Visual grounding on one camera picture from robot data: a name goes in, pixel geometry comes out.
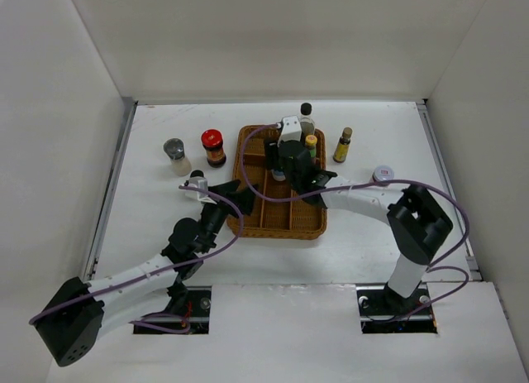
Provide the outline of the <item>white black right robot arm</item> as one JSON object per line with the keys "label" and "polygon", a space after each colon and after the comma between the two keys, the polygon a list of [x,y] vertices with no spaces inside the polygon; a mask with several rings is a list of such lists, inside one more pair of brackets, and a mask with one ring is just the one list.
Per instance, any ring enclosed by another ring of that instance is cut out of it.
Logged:
{"label": "white black right robot arm", "polygon": [[312,161],[299,141],[264,141],[268,167],[284,173],[291,190],[309,205],[343,210],[385,224],[400,252],[393,273],[385,284],[385,307],[396,314],[413,303],[413,293],[427,267],[453,229],[453,222],[421,184],[402,190],[368,183],[355,184]]}

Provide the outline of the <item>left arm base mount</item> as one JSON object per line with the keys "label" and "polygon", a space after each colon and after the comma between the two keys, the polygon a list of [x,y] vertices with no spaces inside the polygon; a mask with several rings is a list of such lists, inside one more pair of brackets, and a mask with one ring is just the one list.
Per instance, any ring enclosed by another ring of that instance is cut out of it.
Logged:
{"label": "left arm base mount", "polygon": [[134,335],[204,335],[209,333],[211,286],[188,286],[168,306],[133,326]]}

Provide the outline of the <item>tall dark soy sauce bottle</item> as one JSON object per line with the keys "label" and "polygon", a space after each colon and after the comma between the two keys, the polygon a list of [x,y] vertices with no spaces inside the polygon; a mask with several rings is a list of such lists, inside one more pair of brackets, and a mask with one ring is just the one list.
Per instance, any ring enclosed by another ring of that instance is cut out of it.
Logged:
{"label": "tall dark soy sauce bottle", "polygon": [[315,133],[316,126],[312,119],[312,105],[310,103],[301,104],[299,123],[302,129],[302,139]]}

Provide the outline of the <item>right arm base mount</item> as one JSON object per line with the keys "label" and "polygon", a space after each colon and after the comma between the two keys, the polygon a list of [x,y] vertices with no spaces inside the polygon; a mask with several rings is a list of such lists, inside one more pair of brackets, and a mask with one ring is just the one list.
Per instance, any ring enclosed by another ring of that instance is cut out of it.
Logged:
{"label": "right arm base mount", "polygon": [[356,287],[360,328],[364,334],[437,334],[436,320],[425,285],[419,285],[409,298],[390,294],[383,285]]}

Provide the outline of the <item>green label chili sauce bottle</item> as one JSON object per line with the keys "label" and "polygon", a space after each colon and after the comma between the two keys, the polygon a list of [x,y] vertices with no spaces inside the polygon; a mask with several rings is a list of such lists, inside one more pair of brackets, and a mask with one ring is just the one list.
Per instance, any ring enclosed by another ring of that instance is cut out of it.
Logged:
{"label": "green label chili sauce bottle", "polygon": [[306,135],[305,147],[308,149],[313,164],[317,160],[317,137],[313,134]]}

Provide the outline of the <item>silver lid white pepper jar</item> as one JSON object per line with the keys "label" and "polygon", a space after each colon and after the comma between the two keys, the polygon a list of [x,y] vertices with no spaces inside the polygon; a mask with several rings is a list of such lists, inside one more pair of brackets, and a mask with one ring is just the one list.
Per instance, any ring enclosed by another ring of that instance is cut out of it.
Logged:
{"label": "silver lid white pepper jar", "polygon": [[278,182],[284,182],[286,180],[285,173],[282,170],[271,170],[272,178]]}

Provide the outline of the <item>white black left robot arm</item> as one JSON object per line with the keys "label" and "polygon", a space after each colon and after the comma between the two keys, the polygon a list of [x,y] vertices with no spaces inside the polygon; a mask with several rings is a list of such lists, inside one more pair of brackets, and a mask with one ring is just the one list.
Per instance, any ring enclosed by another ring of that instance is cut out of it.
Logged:
{"label": "white black left robot arm", "polygon": [[106,278],[66,280],[30,321],[58,366],[74,364],[124,324],[146,325],[161,314],[181,313],[188,295],[184,283],[221,252],[216,239],[226,219],[242,220],[254,209],[255,193],[239,180],[210,186],[195,175],[180,188],[202,211],[197,219],[178,220],[160,253]]}

